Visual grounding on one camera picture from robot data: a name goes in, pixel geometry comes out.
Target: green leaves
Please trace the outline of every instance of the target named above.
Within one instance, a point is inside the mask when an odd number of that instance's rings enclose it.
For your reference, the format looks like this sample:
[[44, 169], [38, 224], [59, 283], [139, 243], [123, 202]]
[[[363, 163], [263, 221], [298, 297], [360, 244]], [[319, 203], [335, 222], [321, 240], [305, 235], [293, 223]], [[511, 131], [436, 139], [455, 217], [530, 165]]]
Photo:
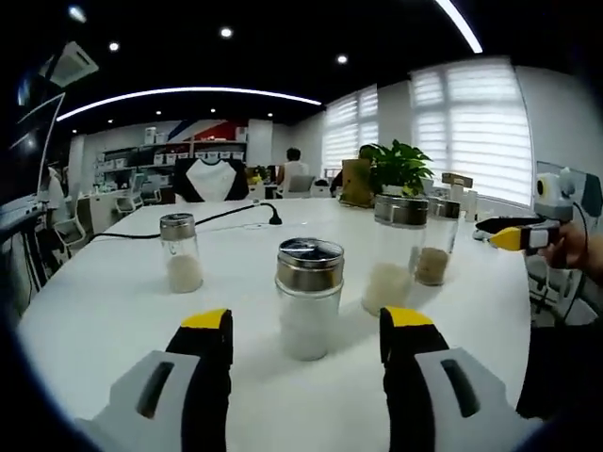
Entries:
[[369, 181], [375, 193], [381, 193], [382, 186], [402, 186], [405, 193], [414, 196], [423, 191], [421, 177], [433, 176], [426, 167], [432, 160], [420, 149], [396, 139], [391, 148], [376, 143], [363, 146], [362, 157], [370, 157]]

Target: window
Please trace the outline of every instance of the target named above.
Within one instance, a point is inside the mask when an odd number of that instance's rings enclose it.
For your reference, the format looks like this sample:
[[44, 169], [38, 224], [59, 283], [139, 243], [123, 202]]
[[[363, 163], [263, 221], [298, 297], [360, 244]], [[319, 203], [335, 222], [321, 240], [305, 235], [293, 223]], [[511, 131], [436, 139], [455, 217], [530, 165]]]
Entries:
[[322, 173], [335, 176], [341, 161], [356, 158], [361, 146], [379, 140], [377, 87], [354, 92], [327, 106], [322, 136]]
[[530, 126], [513, 67], [480, 59], [412, 73], [414, 144], [482, 196], [531, 204]]

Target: spice jar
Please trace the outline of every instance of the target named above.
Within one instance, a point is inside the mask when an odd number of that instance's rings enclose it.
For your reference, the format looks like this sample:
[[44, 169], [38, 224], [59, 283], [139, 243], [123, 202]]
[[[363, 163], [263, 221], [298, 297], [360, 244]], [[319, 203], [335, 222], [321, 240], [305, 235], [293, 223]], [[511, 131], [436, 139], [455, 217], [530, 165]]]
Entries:
[[362, 299], [371, 314], [379, 315], [384, 306], [404, 306], [425, 238], [427, 211], [427, 200], [375, 197], [374, 265]]
[[161, 217], [159, 231], [171, 291], [183, 294], [197, 290], [204, 279], [194, 216], [171, 214]]
[[424, 285], [442, 285], [459, 230], [461, 204], [430, 198], [425, 245], [416, 266], [416, 280]]
[[329, 351], [343, 288], [343, 248], [316, 238], [281, 243], [276, 267], [281, 299], [281, 342], [296, 360], [312, 361]]

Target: ceiling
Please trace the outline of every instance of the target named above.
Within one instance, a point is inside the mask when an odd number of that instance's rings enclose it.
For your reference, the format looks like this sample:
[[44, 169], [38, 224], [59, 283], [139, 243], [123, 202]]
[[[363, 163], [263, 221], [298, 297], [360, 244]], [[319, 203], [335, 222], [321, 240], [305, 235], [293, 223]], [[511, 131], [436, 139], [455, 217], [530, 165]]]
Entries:
[[[65, 2], [29, 10], [27, 22], [38, 32], [24, 36], [18, 55], [19, 63], [41, 64], [64, 42], [75, 40], [100, 66], [67, 87], [61, 113], [116, 95], [186, 86], [262, 89], [328, 104], [371, 84], [405, 79], [413, 69], [474, 56], [433, 0], [171, 0], [144, 7], [126, 0], [72, 3], [85, 10], [85, 24], [67, 17]], [[549, 2], [454, 3], [484, 55], [509, 55], [515, 64], [569, 71]], [[225, 25], [234, 31], [229, 40], [219, 34]], [[117, 53], [108, 50], [112, 40], [120, 43]], [[339, 54], [349, 57], [347, 65], [336, 63]], [[93, 133], [158, 118], [267, 119], [268, 113], [274, 121], [292, 124], [321, 108], [257, 95], [164, 94], [83, 112], [59, 122], [56, 134]]]

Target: white table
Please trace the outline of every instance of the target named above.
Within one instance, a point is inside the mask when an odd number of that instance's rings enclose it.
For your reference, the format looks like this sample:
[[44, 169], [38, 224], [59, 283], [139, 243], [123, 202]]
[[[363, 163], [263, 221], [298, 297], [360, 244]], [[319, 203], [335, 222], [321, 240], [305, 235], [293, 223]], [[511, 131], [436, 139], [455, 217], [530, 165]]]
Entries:
[[[115, 233], [152, 234], [176, 211], [204, 218], [249, 202], [144, 207]], [[99, 238], [33, 299], [19, 333], [50, 394], [69, 417], [91, 418], [109, 387], [150, 350], [165, 349], [180, 322], [217, 307], [233, 310], [235, 357], [227, 422], [231, 451], [384, 451], [389, 418], [378, 320], [360, 307], [372, 263], [372, 212], [335, 200], [275, 201], [198, 227], [204, 285], [168, 290], [158, 240]], [[507, 386], [515, 406], [530, 343], [528, 277], [520, 253], [495, 250], [459, 232], [445, 285], [419, 286], [413, 300], [451, 347], [464, 347]], [[277, 342], [276, 250], [293, 236], [345, 248], [345, 287], [334, 351], [320, 361], [285, 357]]]

